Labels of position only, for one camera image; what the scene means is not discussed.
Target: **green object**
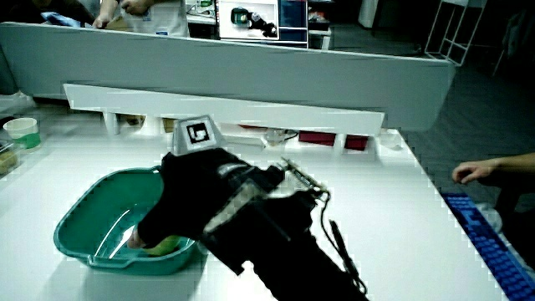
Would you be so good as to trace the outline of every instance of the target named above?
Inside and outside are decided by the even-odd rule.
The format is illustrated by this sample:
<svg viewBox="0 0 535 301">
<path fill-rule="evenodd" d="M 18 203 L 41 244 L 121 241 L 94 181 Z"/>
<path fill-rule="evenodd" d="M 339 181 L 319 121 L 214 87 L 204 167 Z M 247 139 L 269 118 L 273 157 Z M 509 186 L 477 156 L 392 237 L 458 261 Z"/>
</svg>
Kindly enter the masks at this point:
<svg viewBox="0 0 535 301">
<path fill-rule="evenodd" d="M 24 145 L 24 147 L 27 149 L 30 149 L 30 148 L 34 148 L 35 146 L 39 145 L 39 143 L 41 143 L 41 137 L 39 136 L 39 133 L 32 133 L 32 134 L 24 135 L 17 139 L 13 139 L 13 141 Z"/>
<path fill-rule="evenodd" d="M 249 24 L 249 21 L 247 20 L 247 13 L 248 11 L 245 8 L 233 8 L 231 10 L 231 22 L 239 26 Z"/>
<path fill-rule="evenodd" d="M 171 235 L 164 238 L 160 243 L 152 248 L 144 248 L 147 254 L 152 256 L 164 256 L 175 251 L 175 248 L 178 246 L 178 242 L 181 240 L 181 237 L 177 235 Z"/>
<path fill-rule="evenodd" d="M 160 200 L 159 168 L 117 171 L 97 181 L 59 222 L 56 248 L 91 268 L 114 273 L 165 275 L 182 269 L 196 248 L 189 238 L 181 237 L 173 253 L 159 257 L 126 246 L 137 223 Z"/>
<path fill-rule="evenodd" d="M 207 6 L 211 6 L 212 0 L 201 0 L 201 7 L 205 8 Z"/>
</svg>

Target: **plastic container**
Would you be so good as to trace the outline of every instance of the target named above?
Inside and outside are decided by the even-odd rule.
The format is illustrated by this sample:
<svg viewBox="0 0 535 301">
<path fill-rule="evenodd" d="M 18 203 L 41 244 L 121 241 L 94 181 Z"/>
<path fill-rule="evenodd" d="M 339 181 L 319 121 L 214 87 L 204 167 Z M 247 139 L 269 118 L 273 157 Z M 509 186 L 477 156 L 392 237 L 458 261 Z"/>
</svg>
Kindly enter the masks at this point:
<svg viewBox="0 0 535 301">
<path fill-rule="evenodd" d="M 12 142 L 0 140 L 0 176 L 8 174 L 19 163 L 17 148 Z"/>
<path fill-rule="evenodd" d="M 182 269 L 196 249 L 189 238 L 182 237 L 173 253 L 160 257 L 126 246 L 137 223 L 160 199 L 163 182 L 158 170 L 159 166 L 127 169 L 97 181 L 56 227 L 56 248 L 112 273 L 165 275 Z"/>
<path fill-rule="evenodd" d="M 3 125 L 9 136 L 24 148 L 31 149 L 41 144 L 37 121 L 34 118 L 17 118 Z"/>
</svg>

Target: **red box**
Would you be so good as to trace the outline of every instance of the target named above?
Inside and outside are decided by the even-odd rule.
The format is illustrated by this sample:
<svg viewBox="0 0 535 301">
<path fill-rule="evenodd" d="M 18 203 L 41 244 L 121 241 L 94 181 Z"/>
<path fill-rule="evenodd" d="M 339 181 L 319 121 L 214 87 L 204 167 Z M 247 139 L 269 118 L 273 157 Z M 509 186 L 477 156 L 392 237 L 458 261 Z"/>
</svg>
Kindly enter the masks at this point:
<svg viewBox="0 0 535 301">
<path fill-rule="evenodd" d="M 314 143 L 319 145 L 333 146 L 336 139 L 336 134 L 319 133 L 312 131 L 300 131 L 299 141 Z M 368 137 L 360 135 L 347 135 L 345 139 L 344 148 L 348 150 L 363 151 L 368 144 Z"/>
<path fill-rule="evenodd" d="M 363 151 L 368 144 L 368 137 L 359 135 L 348 135 L 345 138 L 344 148 L 348 150 Z"/>
<path fill-rule="evenodd" d="M 299 141 L 302 142 L 333 146 L 335 138 L 336 134 L 331 133 L 318 133 L 312 131 L 299 132 Z"/>
</svg>

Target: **white cup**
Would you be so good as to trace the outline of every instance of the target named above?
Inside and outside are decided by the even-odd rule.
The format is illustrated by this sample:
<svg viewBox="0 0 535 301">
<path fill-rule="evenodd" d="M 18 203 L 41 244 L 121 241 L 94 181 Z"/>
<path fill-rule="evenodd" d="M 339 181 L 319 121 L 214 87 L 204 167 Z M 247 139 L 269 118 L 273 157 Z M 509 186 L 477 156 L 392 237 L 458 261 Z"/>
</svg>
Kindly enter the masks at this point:
<svg viewBox="0 0 535 301">
<path fill-rule="evenodd" d="M 3 125 L 8 135 L 16 142 L 31 149 L 41 143 L 37 121 L 34 118 L 17 118 Z"/>
</svg>

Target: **teal plastic basin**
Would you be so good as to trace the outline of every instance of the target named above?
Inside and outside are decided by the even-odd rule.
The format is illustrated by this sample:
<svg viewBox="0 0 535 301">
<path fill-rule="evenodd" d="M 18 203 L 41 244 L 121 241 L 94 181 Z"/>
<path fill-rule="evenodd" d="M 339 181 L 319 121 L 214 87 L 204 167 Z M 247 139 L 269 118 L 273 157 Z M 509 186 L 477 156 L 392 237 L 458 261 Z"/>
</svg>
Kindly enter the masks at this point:
<svg viewBox="0 0 535 301">
<path fill-rule="evenodd" d="M 163 191 L 159 166 L 111 173 L 97 181 L 59 222 L 53 240 L 63 254 L 114 273 L 164 275 L 181 270 L 197 247 L 182 237 L 173 253 L 152 257 L 126 241 Z"/>
</svg>

